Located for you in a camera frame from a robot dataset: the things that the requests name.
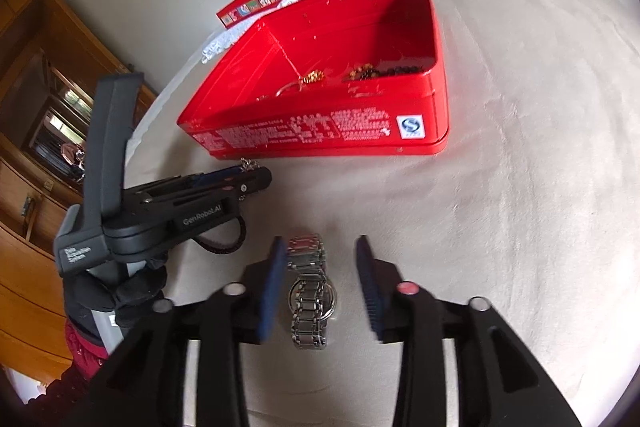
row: red fabric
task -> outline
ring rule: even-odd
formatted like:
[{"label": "red fabric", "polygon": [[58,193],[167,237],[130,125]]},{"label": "red fabric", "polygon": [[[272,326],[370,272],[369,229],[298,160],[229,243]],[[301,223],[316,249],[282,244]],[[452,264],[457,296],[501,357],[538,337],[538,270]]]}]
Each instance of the red fabric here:
[{"label": "red fabric", "polygon": [[89,342],[68,320],[65,323],[65,340],[80,373],[85,380],[91,380],[100,369],[102,361],[109,356],[107,350]]},{"label": "red fabric", "polygon": [[59,425],[86,394],[88,381],[108,356],[106,349],[82,337],[69,321],[65,323],[65,340],[74,359],[71,367],[62,373],[60,380],[49,384],[45,394],[29,400],[26,406],[28,418],[38,426]]}]

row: wooden furniture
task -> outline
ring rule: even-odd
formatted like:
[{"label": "wooden furniture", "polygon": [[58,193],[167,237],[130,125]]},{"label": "wooden furniture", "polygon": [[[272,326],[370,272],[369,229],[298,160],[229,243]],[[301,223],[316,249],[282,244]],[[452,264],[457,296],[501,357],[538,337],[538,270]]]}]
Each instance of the wooden furniture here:
[{"label": "wooden furniture", "polygon": [[[64,0],[0,0],[0,103],[34,57],[43,57],[88,103],[100,77],[128,72]],[[154,99],[146,86],[140,90],[137,120]],[[60,100],[47,103],[31,134],[46,107]],[[36,161],[27,145],[0,132],[0,364],[50,382],[71,361],[52,241],[66,208],[82,198],[78,186]]]}]

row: bed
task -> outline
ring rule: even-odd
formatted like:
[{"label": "bed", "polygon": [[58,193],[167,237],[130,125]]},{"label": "bed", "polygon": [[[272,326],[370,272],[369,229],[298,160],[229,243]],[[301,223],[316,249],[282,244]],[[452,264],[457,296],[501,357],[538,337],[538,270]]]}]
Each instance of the bed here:
[{"label": "bed", "polygon": [[[283,296],[269,341],[242,347],[254,427],[390,425],[400,346],[369,331],[353,259],[361,234],[437,298],[489,298],[584,427],[600,424],[639,366],[638,20],[617,0],[434,3],[449,89],[444,152],[262,160],[273,184],[243,203],[241,250],[217,257],[188,241],[171,253],[165,293],[183,304],[237,279],[274,235],[324,238],[338,292],[329,345],[293,346]],[[198,55],[136,129],[127,186],[228,165],[175,124],[215,65]]]}]

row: red dot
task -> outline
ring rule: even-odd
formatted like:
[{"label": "red dot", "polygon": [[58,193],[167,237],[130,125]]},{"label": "red dot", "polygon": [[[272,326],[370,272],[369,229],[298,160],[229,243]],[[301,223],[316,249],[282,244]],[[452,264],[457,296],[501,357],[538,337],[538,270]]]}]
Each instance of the red dot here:
[{"label": "red dot", "polygon": [[404,281],[397,286],[398,291],[404,295],[415,295],[420,291],[420,286],[415,282]]}]

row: gold jewelry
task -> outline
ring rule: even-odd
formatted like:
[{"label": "gold jewelry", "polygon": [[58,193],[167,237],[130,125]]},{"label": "gold jewelry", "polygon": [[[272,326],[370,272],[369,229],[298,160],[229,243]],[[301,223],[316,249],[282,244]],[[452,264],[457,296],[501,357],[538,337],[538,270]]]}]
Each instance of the gold jewelry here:
[{"label": "gold jewelry", "polygon": [[401,74],[422,73],[422,66],[396,66],[388,68],[388,70],[380,71],[373,67],[373,64],[365,64],[359,66],[349,73],[350,80],[369,80],[370,78],[379,78],[380,76],[397,76]]},{"label": "gold jewelry", "polygon": [[301,84],[313,84],[314,82],[322,82],[323,80],[324,73],[320,70],[313,70],[311,73],[299,77]]}]

